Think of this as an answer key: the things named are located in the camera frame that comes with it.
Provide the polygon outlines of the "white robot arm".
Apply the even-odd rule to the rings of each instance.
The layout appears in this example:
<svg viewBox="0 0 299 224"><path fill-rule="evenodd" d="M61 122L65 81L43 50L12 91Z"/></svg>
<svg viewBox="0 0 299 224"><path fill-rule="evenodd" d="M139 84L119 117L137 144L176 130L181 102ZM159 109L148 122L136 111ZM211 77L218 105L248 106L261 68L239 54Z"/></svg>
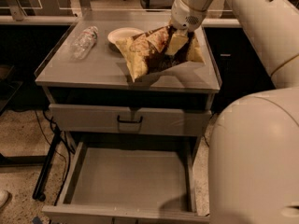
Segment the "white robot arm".
<svg viewBox="0 0 299 224"><path fill-rule="evenodd" d="M198 28L213 0L175 0ZM226 0L275 88L242 97L209 141L209 224L299 224L299 11L288 0Z"/></svg>

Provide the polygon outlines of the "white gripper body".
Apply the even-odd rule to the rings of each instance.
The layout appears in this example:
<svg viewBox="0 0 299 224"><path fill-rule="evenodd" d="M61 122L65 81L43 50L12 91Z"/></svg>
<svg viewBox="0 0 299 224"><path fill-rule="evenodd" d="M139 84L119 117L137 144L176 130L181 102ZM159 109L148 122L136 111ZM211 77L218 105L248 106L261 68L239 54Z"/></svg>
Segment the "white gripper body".
<svg viewBox="0 0 299 224"><path fill-rule="evenodd" d="M189 33L200 27L206 17L206 0L175 0L171 8L171 24Z"/></svg>

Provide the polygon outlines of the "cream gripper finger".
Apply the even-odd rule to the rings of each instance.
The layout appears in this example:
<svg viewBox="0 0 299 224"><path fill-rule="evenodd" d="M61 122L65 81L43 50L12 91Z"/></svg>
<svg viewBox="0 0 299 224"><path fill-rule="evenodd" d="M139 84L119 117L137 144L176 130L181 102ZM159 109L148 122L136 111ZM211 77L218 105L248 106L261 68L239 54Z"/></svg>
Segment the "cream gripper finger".
<svg viewBox="0 0 299 224"><path fill-rule="evenodd" d="M170 34L170 41L165 54L169 56L175 55L188 40L188 32L186 30L173 30Z"/></svg>

